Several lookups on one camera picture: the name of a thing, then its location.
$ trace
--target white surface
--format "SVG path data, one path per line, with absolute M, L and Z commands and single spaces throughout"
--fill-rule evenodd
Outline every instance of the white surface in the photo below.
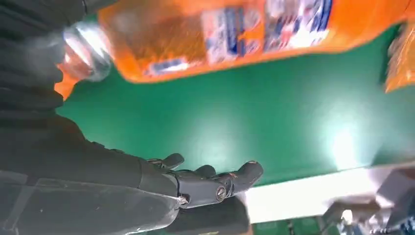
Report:
M 382 207 L 393 204 L 376 196 L 390 172 L 401 166 L 360 168 L 253 188 L 245 193 L 251 223 L 322 215 L 337 198 L 376 197 Z

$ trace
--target orange packaging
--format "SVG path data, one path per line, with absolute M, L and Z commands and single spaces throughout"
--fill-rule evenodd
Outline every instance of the orange packaging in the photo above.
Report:
M 337 53 L 415 16 L 415 0 L 120 0 L 98 21 L 120 74 L 162 82 Z
M 389 54 L 386 92 L 415 84 L 415 23 L 401 27 L 401 33 L 391 44 Z

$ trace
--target screw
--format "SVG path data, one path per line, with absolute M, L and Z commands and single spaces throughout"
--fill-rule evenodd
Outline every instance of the screw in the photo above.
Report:
M 219 202 L 223 201 L 226 198 L 226 189 L 224 186 L 220 186 L 217 190 L 216 190 L 216 200 L 218 200 Z
M 184 196 L 179 196 L 179 204 L 184 205 L 189 203 L 189 201 Z

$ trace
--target robotic hand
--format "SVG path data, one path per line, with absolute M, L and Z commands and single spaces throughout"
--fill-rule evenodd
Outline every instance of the robotic hand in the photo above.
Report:
M 255 161 L 245 163 L 237 171 L 222 174 L 216 174 L 216 170 L 210 165 L 204 165 L 195 171 L 173 171 L 184 162 L 180 154 L 172 154 L 164 160 L 152 159 L 148 162 L 176 178 L 181 208 L 220 203 L 251 188 L 263 174 L 262 166 Z

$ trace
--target green mat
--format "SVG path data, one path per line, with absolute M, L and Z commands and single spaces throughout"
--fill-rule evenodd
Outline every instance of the green mat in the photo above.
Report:
M 144 158 L 181 153 L 184 168 L 257 160 L 260 184 L 399 163 L 415 156 L 415 87 L 384 94 L 396 28 L 339 55 L 306 55 L 159 84 L 114 70 L 80 84 L 59 110 L 87 138 Z

